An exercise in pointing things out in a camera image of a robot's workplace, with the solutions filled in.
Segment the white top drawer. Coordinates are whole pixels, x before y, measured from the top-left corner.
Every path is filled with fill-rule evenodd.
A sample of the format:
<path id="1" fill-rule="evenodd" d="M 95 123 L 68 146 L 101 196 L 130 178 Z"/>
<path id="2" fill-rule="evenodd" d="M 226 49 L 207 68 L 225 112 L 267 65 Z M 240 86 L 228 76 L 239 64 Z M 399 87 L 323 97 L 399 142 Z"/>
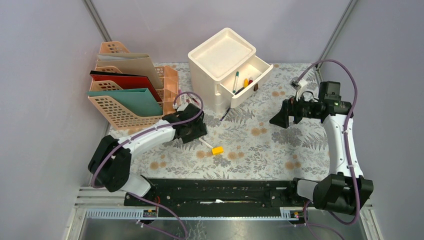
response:
<path id="1" fill-rule="evenodd" d="M 269 79 L 273 64 L 253 56 L 237 70 L 230 73 L 218 86 L 222 112 L 236 108 L 251 97 Z"/>

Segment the teal folder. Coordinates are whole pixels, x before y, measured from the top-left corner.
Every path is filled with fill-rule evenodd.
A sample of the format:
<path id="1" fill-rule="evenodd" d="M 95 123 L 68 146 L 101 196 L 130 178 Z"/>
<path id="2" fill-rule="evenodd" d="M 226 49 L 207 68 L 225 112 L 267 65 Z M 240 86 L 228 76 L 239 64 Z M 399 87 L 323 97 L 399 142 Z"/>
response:
<path id="1" fill-rule="evenodd" d="M 89 91 L 89 97 L 109 96 L 139 117 L 153 117 L 163 114 L 160 104 L 147 88 Z"/>

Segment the white three-drawer cabinet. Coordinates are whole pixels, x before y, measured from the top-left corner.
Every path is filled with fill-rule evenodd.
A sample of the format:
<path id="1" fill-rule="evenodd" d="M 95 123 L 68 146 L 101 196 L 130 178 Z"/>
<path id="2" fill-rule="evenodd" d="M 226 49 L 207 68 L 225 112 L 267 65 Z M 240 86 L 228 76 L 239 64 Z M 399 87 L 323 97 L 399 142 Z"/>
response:
<path id="1" fill-rule="evenodd" d="M 256 54 L 256 48 L 229 27 L 207 39 L 188 53 L 191 85 L 204 105 L 222 113 L 230 99 L 219 86 L 227 77 L 235 77 L 236 69 Z"/>

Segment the red ring binder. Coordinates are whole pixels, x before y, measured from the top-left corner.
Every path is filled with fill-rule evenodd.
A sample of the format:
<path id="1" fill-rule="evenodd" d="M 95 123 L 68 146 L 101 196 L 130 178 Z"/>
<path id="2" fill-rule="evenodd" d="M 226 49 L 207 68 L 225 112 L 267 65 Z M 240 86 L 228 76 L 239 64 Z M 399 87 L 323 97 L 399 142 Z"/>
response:
<path id="1" fill-rule="evenodd" d="M 119 85 L 123 90 L 147 88 L 157 102 L 162 101 L 162 98 L 157 93 L 149 78 L 146 76 L 95 70 L 92 70 L 89 74 L 95 82 L 112 81 Z"/>

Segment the beige notebook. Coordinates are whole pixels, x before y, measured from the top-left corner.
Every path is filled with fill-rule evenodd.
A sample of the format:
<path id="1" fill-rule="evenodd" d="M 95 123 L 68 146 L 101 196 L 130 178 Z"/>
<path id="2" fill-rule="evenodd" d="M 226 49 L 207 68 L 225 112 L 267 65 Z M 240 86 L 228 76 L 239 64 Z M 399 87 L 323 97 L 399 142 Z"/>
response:
<path id="1" fill-rule="evenodd" d="M 164 88 L 152 59 L 146 53 L 99 53 L 97 66 L 113 66 L 123 74 L 145 76 L 155 89 Z"/>

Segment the green capped white marker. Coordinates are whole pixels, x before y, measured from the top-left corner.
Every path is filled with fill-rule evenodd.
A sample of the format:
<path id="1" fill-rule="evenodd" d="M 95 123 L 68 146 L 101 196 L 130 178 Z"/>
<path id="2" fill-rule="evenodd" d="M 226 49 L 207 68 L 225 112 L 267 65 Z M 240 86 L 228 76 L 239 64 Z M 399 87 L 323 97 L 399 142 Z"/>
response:
<path id="1" fill-rule="evenodd" d="M 214 147 L 212 146 L 212 145 L 210 145 L 208 142 L 206 142 L 204 139 L 202 139 L 202 138 L 198 138 L 198 140 L 200 141 L 200 142 L 202 142 L 205 146 L 207 146 L 208 148 L 210 148 L 210 149 L 213 149 Z"/>

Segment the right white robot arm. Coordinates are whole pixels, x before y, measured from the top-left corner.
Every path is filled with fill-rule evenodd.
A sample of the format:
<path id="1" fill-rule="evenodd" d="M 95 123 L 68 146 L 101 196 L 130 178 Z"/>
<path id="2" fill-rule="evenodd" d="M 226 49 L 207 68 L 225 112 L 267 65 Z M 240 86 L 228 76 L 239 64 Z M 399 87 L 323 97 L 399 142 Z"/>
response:
<path id="1" fill-rule="evenodd" d="M 329 174 L 321 181 L 294 178 L 294 187 L 287 191 L 287 201 L 293 206 L 310 200 L 316 209 L 334 213 L 356 215 L 374 190 L 371 180 L 365 179 L 355 150 L 353 118 L 349 116 L 352 104 L 340 96 L 340 83 L 320 83 L 318 98 L 306 100 L 305 80 L 295 80 L 290 85 L 296 90 L 294 96 L 282 102 L 280 111 L 270 124 L 287 129 L 289 118 L 298 124 L 302 119 L 318 119 L 327 136 L 329 150 Z"/>

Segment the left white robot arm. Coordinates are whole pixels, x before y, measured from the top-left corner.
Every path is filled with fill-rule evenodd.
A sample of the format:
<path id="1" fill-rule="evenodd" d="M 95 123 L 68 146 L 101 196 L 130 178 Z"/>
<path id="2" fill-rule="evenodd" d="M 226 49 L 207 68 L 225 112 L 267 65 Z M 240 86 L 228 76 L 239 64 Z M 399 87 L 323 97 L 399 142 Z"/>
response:
<path id="1" fill-rule="evenodd" d="M 88 164 L 93 188 L 106 188 L 136 195 L 144 206 L 152 204 L 155 192 L 150 181 L 131 171 L 138 155 L 176 139 L 192 142 L 207 134 L 204 111 L 192 103 L 181 105 L 176 112 L 163 116 L 157 123 L 126 137 L 103 137 Z"/>

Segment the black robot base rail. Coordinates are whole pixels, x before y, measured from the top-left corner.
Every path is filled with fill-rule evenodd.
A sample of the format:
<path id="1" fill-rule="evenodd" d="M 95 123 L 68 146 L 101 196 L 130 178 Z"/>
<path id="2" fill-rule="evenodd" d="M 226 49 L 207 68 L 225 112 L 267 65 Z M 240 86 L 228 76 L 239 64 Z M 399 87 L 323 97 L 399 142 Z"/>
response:
<path id="1" fill-rule="evenodd" d="M 183 217 L 281 216 L 281 208 L 304 206 L 292 180 L 152 178 L 145 199 Z"/>

